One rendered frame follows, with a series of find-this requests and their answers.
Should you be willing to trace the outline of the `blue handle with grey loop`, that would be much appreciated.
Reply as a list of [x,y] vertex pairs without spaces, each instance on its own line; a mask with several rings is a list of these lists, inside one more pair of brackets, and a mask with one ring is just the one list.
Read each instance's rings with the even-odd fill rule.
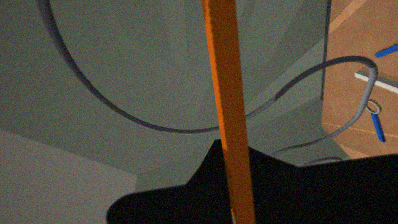
[[398,51],[398,45],[395,45],[395,46],[392,46],[385,50],[379,51],[379,52],[375,53],[375,55],[376,55],[376,58],[379,59],[379,57],[381,57],[381,56],[385,56],[387,54],[390,54],[390,53],[396,52],[396,51]]
[[382,130],[382,127],[381,127],[379,116],[377,116],[377,114],[379,114],[381,112],[380,106],[377,105],[375,102],[373,102],[371,100],[368,100],[368,102],[371,102],[377,108],[377,112],[373,112],[366,105],[366,109],[369,112],[371,112],[370,114],[371,114],[371,117],[372,117],[372,120],[373,120],[373,124],[374,124],[375,130],[376,130],[376,135],[378,135],[379,141],[384,143],[385,142],[385,138],[384,138],[384,135],[383,135],[383,130]]

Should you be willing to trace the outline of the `grey ring with orange handle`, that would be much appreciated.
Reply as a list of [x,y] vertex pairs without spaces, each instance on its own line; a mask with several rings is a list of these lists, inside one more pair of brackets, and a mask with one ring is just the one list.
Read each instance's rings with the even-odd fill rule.
[[201,0],[235,224],[256,224],[235,0]]

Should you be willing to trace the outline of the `grey rectangular bar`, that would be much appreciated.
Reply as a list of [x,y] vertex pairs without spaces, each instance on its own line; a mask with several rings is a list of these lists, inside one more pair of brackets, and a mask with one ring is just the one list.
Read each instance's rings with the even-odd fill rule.
[[[368,81],[369,73],[359,70],[355,72],[355,77]],[[378,76],[374,84],[398,93],[398,82]]]

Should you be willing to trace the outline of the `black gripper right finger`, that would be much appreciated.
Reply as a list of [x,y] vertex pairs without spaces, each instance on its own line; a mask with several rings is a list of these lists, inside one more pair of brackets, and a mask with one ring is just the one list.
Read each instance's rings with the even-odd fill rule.
[[398,153],[296,167],[248,152],[256,224],[314,224],[320,201],[398,191]]

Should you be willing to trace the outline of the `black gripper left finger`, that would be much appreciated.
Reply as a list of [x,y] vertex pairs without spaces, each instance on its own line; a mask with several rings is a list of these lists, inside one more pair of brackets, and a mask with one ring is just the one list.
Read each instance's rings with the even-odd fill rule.
[[186,184],[125,195],[110,206],[106,223],[233,224],[221,140]]

